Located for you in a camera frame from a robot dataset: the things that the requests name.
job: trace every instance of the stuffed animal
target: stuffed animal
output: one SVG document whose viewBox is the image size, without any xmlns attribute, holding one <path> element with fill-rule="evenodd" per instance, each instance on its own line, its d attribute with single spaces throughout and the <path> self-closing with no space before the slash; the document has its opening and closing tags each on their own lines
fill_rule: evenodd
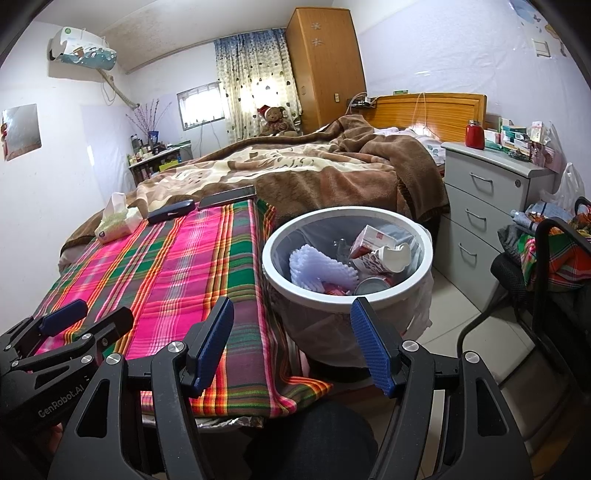
<svg viewBox="0 0 591 480">
<path fill-rule="evenodd" d="M 293 130 L 284 118 L 285 109 L 283 107 L 263 105 L 258 109 L 258 112 L 267 122 L 261 131 L 261 136 L 278 135 Z"/>
</svg>

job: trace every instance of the red bottle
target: red bottle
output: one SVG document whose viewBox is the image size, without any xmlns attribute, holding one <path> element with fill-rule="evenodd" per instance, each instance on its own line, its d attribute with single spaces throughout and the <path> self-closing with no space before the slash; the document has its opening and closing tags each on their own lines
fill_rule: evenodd
<svg viewBox="0 0 591 480">
<path fill-rule="evenodd" d="M 470 120 L 466 127 L 466 146 L 484 150 L 484 129 L 477 120 Z"/>
</svg>

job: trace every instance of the plaid cloth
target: plaid cloth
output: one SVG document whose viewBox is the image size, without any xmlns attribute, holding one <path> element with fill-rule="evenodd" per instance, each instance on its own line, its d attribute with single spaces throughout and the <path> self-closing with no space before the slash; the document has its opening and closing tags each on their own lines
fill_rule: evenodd
<svg viewBox="0 0 591 480">
<path fill-rule="evenodd" d="M 550 244 L 549 291 L 575 290 L 583 286 L 583 280 L 591 279 L 591 258 L 567 235 L 559 233 L 548 237 Z M 521 269 L 528 290 L 535 284 L 535 238 L 523 234 L 518 241 Z"/>
<path fill-rule="evenodd" d="M 278 417 L 318 400 L 330 385 L 291 376 L 285 333 L 264 301 L 260 257 L 273 218 L 266 203 L 247 201 L 156 225 L 143 222 L 106 245 L 94 240 L 35 313 L 83 299 L 88 317 L 48 339 L 39 353 L 74 341 L 126 306 L 134 327 L 114 351 L 127 359 L 153 355 L 204 321 L 219 296 L 228 296 L 234 327 L 211 387 L 192 401 L 195 415 Z M 142 392 L 142 406 L 152 411 L 151 392 Z"/>
</svg>

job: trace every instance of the wardrobe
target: wardrobe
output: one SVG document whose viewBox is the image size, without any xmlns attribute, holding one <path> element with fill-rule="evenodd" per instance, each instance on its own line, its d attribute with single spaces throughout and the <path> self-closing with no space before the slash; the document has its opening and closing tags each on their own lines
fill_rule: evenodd
<svg viewBox="0 0 591 480">
<path fill-rule="evenodd" d="M 345 114 L 348 101 L 366 91 L 351 13 L 343 8 L 296 8 L 285 32 L 309 134 Z"/>
</svg>

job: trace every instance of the wardrobe handle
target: wardrobe handle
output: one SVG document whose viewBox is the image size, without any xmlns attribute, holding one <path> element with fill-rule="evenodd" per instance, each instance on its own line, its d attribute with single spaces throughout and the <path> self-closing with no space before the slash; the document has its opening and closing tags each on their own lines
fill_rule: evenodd
<svg viewBox="0 0 591 480">
<path fill-rule="evenodd" d="M 468 215 L 472 215 L 473 217 L 476 217 L 476 218 L 478 218 L 479 220 L 482 220 L 482 221 L 486 222 L 486 217 L 481 217 L 480 215 L 477 215 L 477 214 L 475 214 L 475 213 L 472 213 L 472 212 L 471 212 L 470 210 L 468 210 L 468 209 L 466 209 L 466 213 L 467 213 Z"/>
<path fill-rule="evenodd" d="M 485 182 L 488 182 L 488 183 L 492 184 L 492 180 L 487 180 L 487 179 L 484 179 L 484 178 L 482 178 L 482 177 L 479 177 L 478 175 L 474 175 L 472 172 L 470 172 L 470 176 L 471 176 L 473 179 L 482 180 L 482 181 L 485 181 Z"/>
<path fill-rule="evenodd" d="M 470 255 L 471 257 L 477 257 L 477 256 L 478 256 L 478 254 L 473 254 L 473 253 L 470 253 L 468 250 L 466 250 L 466 249 L 465 249 L 465 248 L 462 246 L 462 244 L 461 244 L 461 243 L 459 243 L 457 246 L 459 246 L 459 247 L 460 247 L 460 250 L 462 250 L 463 252 L 466 252 L 466 253 L 467 253 L 468 255 Z"/>
</svg>

